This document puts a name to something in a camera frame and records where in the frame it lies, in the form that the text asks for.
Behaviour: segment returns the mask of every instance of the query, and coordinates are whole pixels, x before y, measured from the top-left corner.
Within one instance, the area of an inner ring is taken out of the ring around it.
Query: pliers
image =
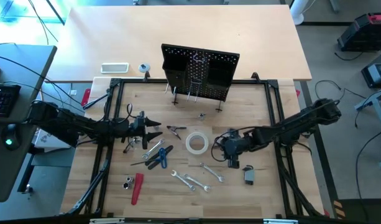
[[[172,132],[172,134],[178,137],[179,140],[182,140],[177,133],[177,129],[186,129],[186,127],[167,126],[167,128],[170,132]]]

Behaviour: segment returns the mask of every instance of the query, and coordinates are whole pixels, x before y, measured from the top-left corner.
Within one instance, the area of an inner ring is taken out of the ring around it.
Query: silver wrench
[[[178,179],[182,180],[182,182],[185,183],[190,188],[190,190],[192,190],[192,191],[196,190],[195,186],[193,186],[193,185],[189,184],[187,181],[185,181],[184,178],[181,177],[175,170],[172,170],[171,176],[178,177]]]
[[[165,142],[164,139],[160,139],[160,140],[158,141],[158,143],[157,143],[155,146],[153,146],[153,148],[151,148],[149,151],[147,151],[145,154],[143,154],[142,158],[143,158],[144,160],[148,159],[150,153],[152,153],[156,148],[158,148],[159,146],[161,146],[164,142]]]
[[[201,186],[202,188],[204,188],[204,190],[207,191],[207,192],[208,192],[209,190],[211,190],[211,186],[204,185],[204,184],[198,182],[198,180],[196,180],[196,179],[190,177],[188,174],[185,174],[183,177],[186,178],[186,179],[188,179],[188,180],[193,181],[194,183],[196,183],[196,184],[198,184],[198,185],[200,185],[200,186]]]
[[[210,173],[214,174],[220,182],[223,182],[225,180],[225,178],[223,176],[215,173],[213,170],[211,170],[211,168],[209,168],[206,164],[204,164],[204,162],[200,163],[200,166],[204,167],[206,170],[210,171]]]

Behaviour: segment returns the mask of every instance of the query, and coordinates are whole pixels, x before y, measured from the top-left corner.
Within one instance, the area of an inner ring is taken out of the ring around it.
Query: black desk
[[[14,63],[0,58],[0,83],[4,81],[21,82],[40,89],[48,69],[52,63],[57,48],[40,45],[0,45],[0,56],[11,59],[38,72],[42,77]],[[22,86],[17,103],[9,118],[0,118],[0,134],[3,127],[9,123],[21,123],[29,112],[30,103],[39,91]],[[8,151],[0,138],[0,202],[8,199],[23,160],[30,148],[36,127],[22,124],[19,127],[22,145],[15,151]]]

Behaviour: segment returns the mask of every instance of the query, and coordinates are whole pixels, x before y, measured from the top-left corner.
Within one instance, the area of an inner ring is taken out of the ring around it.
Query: computer mouse
[[[18,124],[8,124],[1,132],[1,140],[8,150],[16,150],[21,146]]]

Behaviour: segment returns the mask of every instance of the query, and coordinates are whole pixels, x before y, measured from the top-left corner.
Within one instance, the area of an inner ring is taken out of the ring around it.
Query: black pegboard
[[[162,44],[163,69],[177,94],[196,96],[198,85],[191,86],[191,79],[200,80],[198,97],[225,101],[240,55],[229,52],[197,49]]]

